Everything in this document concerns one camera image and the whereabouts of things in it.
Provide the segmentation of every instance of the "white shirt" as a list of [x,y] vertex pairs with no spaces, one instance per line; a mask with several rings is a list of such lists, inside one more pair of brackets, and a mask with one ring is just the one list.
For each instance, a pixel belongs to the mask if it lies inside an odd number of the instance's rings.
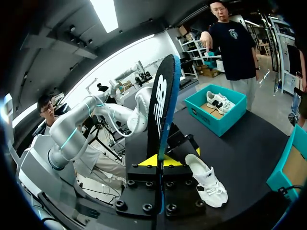
[[[46,126],[44,135],[50,135],[49,126]],[[84,177],[89,177],[101,153],[101,151],[95,149],[93,146],[88,145],[80,159],[75,160],[73,163],[77,173]]]

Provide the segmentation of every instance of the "man's hand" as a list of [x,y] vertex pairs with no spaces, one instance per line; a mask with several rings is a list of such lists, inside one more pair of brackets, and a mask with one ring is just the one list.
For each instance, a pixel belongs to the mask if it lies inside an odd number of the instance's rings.
[[209,32],[207,31],[204,31],[201,33],[201,38],[200,38],[200,41],[203,45],[203,47],[206,47],[206,51],[209,52],[209,49],[213,48],[213,42],[212,42],[212,37],[211,35],[209,34]]
[[260,79],[260,73],[259,70],[256,70],[256,81],[259,81]]
[[303,79],[303,91],[307,92],[307,81]]

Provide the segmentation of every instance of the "white robotic arm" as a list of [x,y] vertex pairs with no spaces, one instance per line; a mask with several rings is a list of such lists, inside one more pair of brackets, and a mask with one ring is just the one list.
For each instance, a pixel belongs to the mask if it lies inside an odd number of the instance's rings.
[[127,124],[131,130],[129,135],[143,132],[147,128],[151,91],[151,87],[145,87],[136,93],[137,106],[134,110],[117,104],[104,103],[109,94],[108,90],[105,93],[100,92],[97,95],[87,96],[83,102],[59,117],[50,129],[50,135],[58,145],[58,149],[53,149],[48,154],[51,166],[54,169],[61,170],[70,161],[82,156],[88,142],[77,126],[81,125],[91,113],[108,116],[118,132],[114,120]]

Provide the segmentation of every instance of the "teal box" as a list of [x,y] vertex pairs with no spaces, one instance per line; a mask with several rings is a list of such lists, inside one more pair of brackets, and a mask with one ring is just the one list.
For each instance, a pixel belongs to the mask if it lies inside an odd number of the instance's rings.
[[[288,159],[292,145],[296,147],[298,151],[300,151],[301,155],[305,160],[307,159],[306,140],[307,133],[300,126],[296,125],[287,141],[286,147],[283,150],[283,154],[280,160],[278,161],[273,173],[267,180],[268,186],[273,191],[278,191],[278,189],[282,187],[287,188],[292,185],[297,185],[291,184],[290,180],[283,173],[283,167]],[[287,191],[287,194],[285,194],[285,197],[289,198],[291,201],[294,201],[298,198],[298,193],[296,189],[289,189]]]
[[[221,93],[236,105],[222,118],[218,119],[200,108],[203,104],[207,103],[207,91],[215,94]],[[217,85],[208,85],[206,88],[188,97],[185,102],[189,113],[219,137],[243,116],[247,105],[247,99],[244,94]]]

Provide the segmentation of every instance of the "eyeglasses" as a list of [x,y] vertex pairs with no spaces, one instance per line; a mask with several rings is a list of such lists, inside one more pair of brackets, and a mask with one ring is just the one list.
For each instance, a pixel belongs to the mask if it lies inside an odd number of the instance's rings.
[[49,103],[49,104],[47,105],[47,107],[44,108],[43,111],[41,111],[41,113],[43,114],[43,113],[48,112],[48,109],[50,109],[50,110],[52,109],[52,104],[51,104],[51,103]]

